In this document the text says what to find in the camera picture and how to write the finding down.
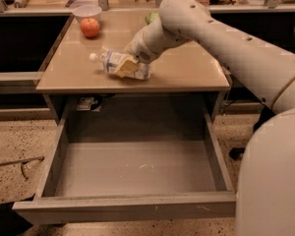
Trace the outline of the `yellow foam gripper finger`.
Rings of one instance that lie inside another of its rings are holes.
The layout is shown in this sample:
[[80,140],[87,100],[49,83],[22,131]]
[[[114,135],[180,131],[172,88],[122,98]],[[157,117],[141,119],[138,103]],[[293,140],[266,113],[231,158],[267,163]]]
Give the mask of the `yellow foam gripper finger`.
[[117,67],[114,72],[115,75],[124,78],[130,76],[134,72],[138,71],[140,68],[139,61],[133,58],[126,58],[121,64]]

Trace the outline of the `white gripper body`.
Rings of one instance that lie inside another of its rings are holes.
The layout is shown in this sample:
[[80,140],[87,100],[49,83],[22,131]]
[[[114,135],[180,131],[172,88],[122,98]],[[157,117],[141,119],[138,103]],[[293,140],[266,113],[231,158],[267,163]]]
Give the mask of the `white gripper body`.
[[148,28],[139,30],[125,47],[125,51],[144,64],[150,64],[160,55],[158,38]]

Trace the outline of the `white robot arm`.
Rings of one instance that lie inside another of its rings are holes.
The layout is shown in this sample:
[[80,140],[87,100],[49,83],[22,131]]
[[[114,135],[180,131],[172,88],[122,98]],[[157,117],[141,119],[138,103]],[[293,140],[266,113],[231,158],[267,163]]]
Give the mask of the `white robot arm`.
[[295,54],[213,19],[195,0],[162,0],[127,53],[150,63],[193,40],[273,112],[241,161],[235,236],[295,236]]

